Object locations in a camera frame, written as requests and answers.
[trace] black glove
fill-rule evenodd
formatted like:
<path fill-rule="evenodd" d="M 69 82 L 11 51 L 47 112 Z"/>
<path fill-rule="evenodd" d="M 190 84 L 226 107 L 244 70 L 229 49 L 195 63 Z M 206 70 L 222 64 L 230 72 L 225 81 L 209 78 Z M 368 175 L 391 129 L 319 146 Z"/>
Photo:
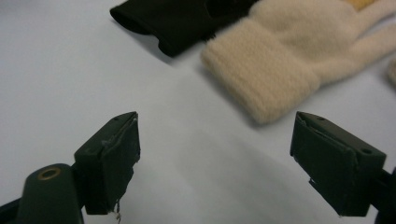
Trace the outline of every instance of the black glove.
<path fill-rule="evenodd" d="M 176 56 L 197 41 L 248 14 L 257 0 L 129 0 L 110 9 L 126 29 L 155 35 L 158 47 Z"/>

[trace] white table surface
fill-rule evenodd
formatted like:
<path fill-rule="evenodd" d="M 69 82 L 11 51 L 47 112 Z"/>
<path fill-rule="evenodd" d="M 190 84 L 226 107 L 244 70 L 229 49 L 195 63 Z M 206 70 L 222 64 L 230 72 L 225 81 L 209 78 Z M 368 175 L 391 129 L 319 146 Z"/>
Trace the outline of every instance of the white table surface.
<path fill-rule="evenodd" d="M 339 217 L 289 154 L 295 112 L 320 115 L 396 166 L 396 88 L 387 58 L 257 125 L 202 66 L 199 43 L 172 59 L 120 27 L 121 0 L 0 1 L 0 204 L 25 177 L 74 152 L 109 119 L 139 114 L 141 160 L 121 223 L 374 223 Z M 384 22 L 396 22 L 396 17 Z M 117 223 L 114 215 L 86 223 Z"/>

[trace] screw hole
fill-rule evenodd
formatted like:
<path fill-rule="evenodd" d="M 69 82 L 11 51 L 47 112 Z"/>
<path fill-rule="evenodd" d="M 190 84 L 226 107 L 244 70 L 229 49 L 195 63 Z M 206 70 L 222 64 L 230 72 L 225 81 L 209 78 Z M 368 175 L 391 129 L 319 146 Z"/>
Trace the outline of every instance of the screw hole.
<path fill-rule="evenodd" d="M 58 167 L 50 167 L 40 172 L 37 178 L 39 180 L 49 180 L 59 175 L 60 173 L 61 173 L 61 169 L 59 169 Z"/>

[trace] glove finger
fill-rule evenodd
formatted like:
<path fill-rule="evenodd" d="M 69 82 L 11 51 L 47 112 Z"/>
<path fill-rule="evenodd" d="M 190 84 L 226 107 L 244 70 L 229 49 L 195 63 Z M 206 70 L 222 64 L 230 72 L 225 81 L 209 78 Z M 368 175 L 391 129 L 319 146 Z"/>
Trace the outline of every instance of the glove finger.
<path fill-rule="evenodd" d="M 356 27 L 356 36 L 361 35 L 373 25 L 396 12 L 395 0 L 379 0 L 364 8 L 353 17 L 352 27 Z"/>
<path fill-rule="evenodd" d="M 387 56 L 396 50 L 396 24 L 388 25 L 379 31 L 358 39 L 352 46 L 351 54 L 359 70 L 364 66 Z"/>
<path fill-rule="evenodd" d="M 350 49 L 313 66 L 320 83 L 327 84 L 351 77 L 370 63 L 396 50 L 396 24 L 358 40 Z"/>

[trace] glove cuff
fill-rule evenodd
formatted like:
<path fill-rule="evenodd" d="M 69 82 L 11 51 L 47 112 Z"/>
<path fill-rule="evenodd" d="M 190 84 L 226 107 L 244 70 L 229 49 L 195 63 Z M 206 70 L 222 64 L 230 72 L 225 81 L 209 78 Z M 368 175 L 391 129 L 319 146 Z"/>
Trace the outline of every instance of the glove cuff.
<path fill-rule="evenodd" d="M 201 59 L 259 123 L 280 118 L 320 84 L 311 68 L 249 18 L 209 41 Z"/>
<path fill-rule="evenodd" d="M 128 0 L 111 8 L 110 14 L 132 32 L 156 36 L 159 49 L 174 57 L 246 16 L 255 1 Z"/>

